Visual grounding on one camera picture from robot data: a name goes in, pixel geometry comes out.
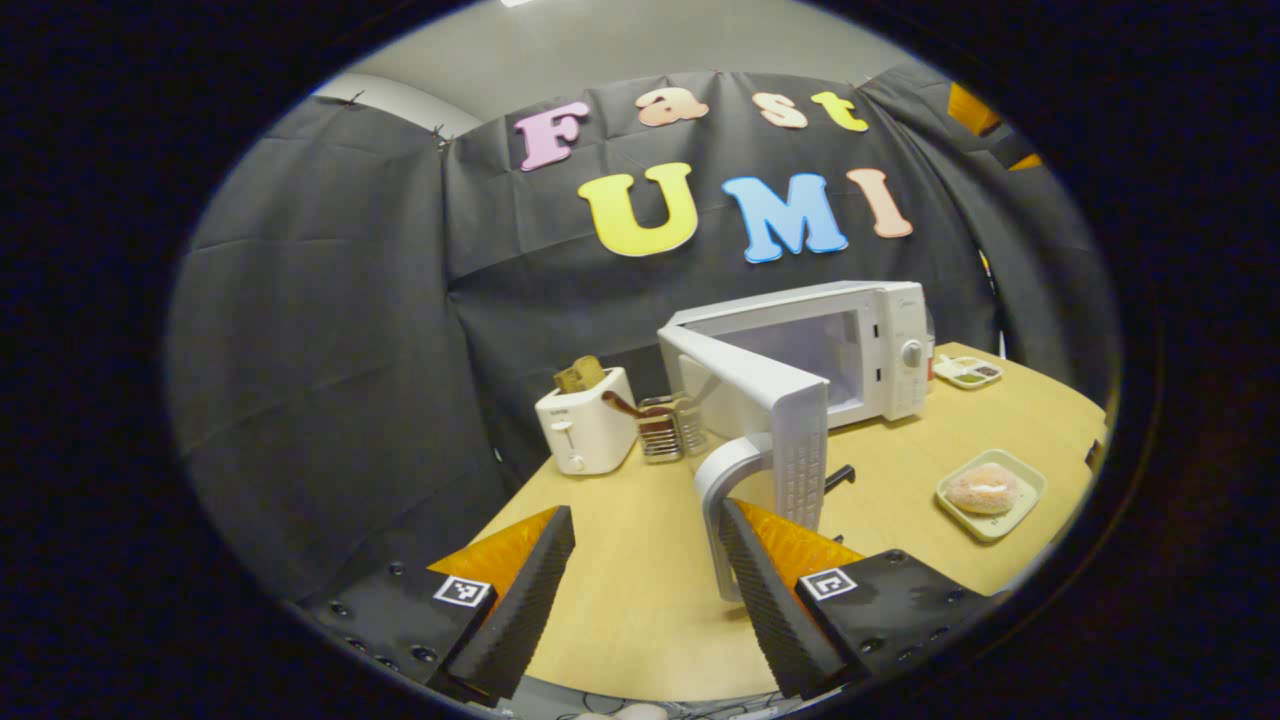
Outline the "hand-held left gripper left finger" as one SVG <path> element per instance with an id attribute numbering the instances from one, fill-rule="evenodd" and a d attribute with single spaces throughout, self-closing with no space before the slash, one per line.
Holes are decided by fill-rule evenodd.
<path id="1" fill-rule="evenodd" d="M 401 684 L 497 706 L 535 655 L 575 546 L 571 507 L 550 506 L 433 564 L 385 562 L 305 615 Z"/>

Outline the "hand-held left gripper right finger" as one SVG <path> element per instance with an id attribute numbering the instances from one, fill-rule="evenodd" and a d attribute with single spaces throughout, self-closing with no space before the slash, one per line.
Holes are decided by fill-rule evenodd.
<path id="1" fill-rule="evenodd" d="M 924 667 L 997 603 L 902 550 L 863 556 L 740 498 L 721 503 L 718 537 L 787 697 L 884 685 Z"/>

